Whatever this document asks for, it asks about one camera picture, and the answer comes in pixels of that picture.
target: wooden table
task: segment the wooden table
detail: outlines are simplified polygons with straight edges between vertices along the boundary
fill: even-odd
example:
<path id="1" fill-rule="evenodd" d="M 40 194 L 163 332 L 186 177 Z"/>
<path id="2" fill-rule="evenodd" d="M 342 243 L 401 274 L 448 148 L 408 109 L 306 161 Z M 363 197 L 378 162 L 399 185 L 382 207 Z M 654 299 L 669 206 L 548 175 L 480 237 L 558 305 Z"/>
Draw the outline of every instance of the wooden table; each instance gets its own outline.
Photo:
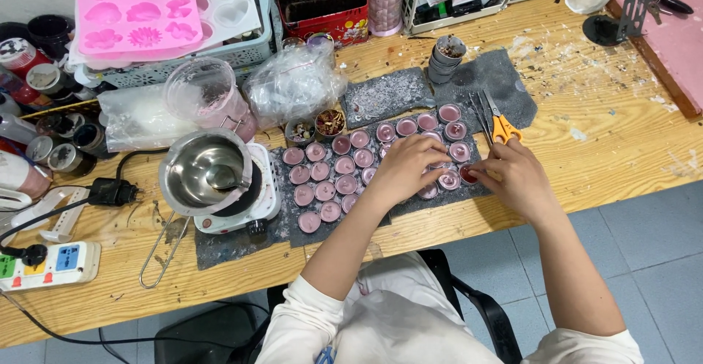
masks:
<path id="1" fill-rule="evenodd" d="M 555 0 L 525 1 L 498 15 L 424 33 L 454 33 L 477 53 L 505 47 L 522 81 L 539 106 L 524 144 L 542 161 L 568 212 L 675 187 L 703 178 L 697 155 L 703 153 L 703 123 L 670 112 L 671 99 L 641 56 L 628 43 L 604 49 L 581 31 L 584 16 Z M 426 66 L 435 41 L 406 36 L 372 37 L 338 53 L 338 65 L 353 82 L 411 66 Z M 259 133 L 269 148 L 283 145 L 280 130 Z M 475 135 L 482 153 L 487 146 Z M 26 309 L 56 333 L 68 334 L 190 305 L 243 294 L 293 280 L 319 244 L 291 249 L 276 244 L 199 272 L 192 231 L 154 289 L 143 289 L 137 275 L 170 213 L 157 183 L 163 155 L 128 162 L 123 177 L 145 188 L 144 201 L 123 208 L 86 207 L 74 240 L 100 242 L 98 277 L 85 285 L 13 293 Z M 59 184 L 89 185 L 113 176 L 121 156 L 99 163 L 90 176 Z M 393 219 L 376 231 L 366 259 L 422 249 L 522 224 L 495 196 L 470 199 Z M 20 233 L 15 244 L 39 242 L 35 232 Z M 169 244 L 156 254 L 165 258 Z M 161 267 L 150 262 L 145 281 Z M 11 327 L 0 347 L 47 336 L 18 310 L 0 301 L 3 324 Z"/>

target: power strip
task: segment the power strip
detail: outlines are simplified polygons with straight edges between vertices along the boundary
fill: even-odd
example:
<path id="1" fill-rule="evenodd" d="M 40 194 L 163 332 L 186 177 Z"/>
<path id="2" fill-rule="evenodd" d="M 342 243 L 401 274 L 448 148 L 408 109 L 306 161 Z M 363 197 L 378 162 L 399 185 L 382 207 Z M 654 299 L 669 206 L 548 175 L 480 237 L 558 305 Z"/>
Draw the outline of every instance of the power strip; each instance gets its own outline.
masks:
<path id="1" fill-rule="evenodd" d="M 54 244 L 48 246 L 47 259 L 36 266 L 1 255 L 0 288 L 13 291 L 90 282 L 98 275 L 100 252 L 96 242 Z"/>

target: pink pen holder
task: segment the pink pen holder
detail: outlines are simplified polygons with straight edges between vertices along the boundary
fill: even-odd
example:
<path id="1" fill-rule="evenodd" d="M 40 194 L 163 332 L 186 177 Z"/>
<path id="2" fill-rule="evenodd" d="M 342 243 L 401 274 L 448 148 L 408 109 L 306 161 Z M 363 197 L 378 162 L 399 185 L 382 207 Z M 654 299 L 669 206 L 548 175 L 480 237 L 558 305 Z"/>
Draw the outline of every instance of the pink pen holder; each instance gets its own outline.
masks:
<path id="1" fill-rule="evenodd" d="M 403 26 L 403 0 L 368 0 L 368 27 L 376 36 L 391 36 Z"/>

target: pink board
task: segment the pink board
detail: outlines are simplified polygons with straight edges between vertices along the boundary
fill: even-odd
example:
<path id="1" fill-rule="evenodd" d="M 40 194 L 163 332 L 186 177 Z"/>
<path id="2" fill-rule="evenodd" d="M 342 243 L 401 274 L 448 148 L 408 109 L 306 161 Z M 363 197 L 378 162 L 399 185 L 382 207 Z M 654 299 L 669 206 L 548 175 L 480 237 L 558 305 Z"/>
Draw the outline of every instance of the pink board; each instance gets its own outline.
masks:
<path id="1" fill-rule="evenodd" d="M 196 0 L 77 0 L 83 54 L 143 52 L 198 42 Z"/>
<path id="2" fill-rule="evenodd" d="M 623 0 L 616 0 L 622 6 Z M 662 14 L 658 26 L 650 14 L 645 19 L 644 40 L 652 48 L 663 67 L 689 99 L 697 114 L 703 111 L 703 0 L 681 0 L 694 10 L 693 15 Z"/>

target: person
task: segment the person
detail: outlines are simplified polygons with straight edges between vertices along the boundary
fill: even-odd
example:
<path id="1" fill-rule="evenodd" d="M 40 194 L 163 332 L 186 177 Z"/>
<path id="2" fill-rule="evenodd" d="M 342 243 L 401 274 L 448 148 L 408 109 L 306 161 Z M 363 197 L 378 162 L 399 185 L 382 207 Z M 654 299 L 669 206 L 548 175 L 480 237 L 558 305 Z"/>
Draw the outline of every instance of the person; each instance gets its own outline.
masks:
<path id="1" fill-rule="evenodd" d="M 439 178 L 445 169 L 423 171 L 451 161 L 446 152 L 419 135 L 393 143 L 349 214 L 283 292 L 286 302 L 271 315 L 257 363 L 501 363 L 474 338 L 416 252 L 362 265 L 383 215 Z M 496 143 L 471 169 L 539 239 L 557 329 L 522 364 L 643 363 L 532 152 L 516 139 Z"/>

